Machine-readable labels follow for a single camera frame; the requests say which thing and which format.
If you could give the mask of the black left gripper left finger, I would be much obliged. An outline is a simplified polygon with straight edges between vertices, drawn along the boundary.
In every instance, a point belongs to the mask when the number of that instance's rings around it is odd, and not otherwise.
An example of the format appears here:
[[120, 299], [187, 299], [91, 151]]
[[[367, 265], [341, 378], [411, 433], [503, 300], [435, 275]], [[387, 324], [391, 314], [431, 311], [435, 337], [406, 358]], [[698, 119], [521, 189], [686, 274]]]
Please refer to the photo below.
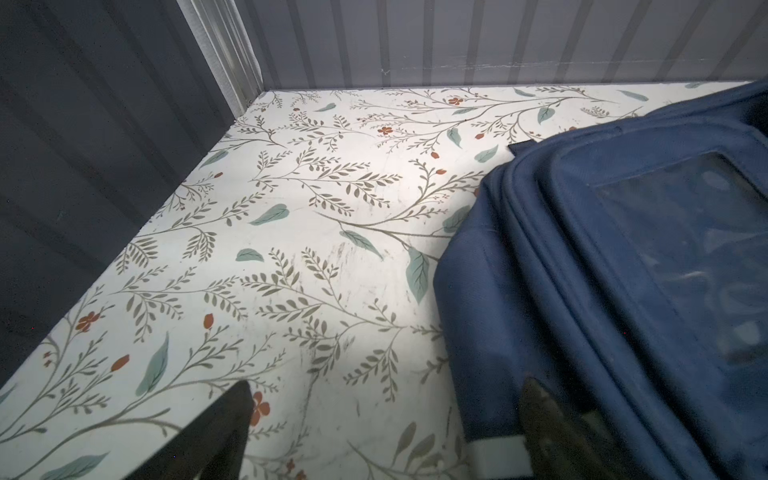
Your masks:
[[237, 479], [254, 409], [250, 386], [232, 385], [130, 479]]

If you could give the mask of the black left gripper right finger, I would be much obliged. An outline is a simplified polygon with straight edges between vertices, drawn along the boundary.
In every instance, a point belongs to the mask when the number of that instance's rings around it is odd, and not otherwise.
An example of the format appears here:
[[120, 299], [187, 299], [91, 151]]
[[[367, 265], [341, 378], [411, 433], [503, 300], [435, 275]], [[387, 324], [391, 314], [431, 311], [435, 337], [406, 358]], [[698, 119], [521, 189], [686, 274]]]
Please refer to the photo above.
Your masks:
[[634, 479], [636, 467], [605, 433], [533, 377], [519, 403], [526, 448], [537, 479]]

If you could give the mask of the navy blue student backpack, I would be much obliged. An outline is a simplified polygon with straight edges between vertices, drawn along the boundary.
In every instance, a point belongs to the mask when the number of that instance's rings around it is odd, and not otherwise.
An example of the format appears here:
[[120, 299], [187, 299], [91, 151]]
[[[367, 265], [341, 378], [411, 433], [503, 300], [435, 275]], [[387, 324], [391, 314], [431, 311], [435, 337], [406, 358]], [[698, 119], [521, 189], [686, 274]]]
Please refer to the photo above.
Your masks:
[[533, 377], [634, 479], [767, 475], [767, 84], [517, 143], [434, 290], [478, 479], [537, 479]]

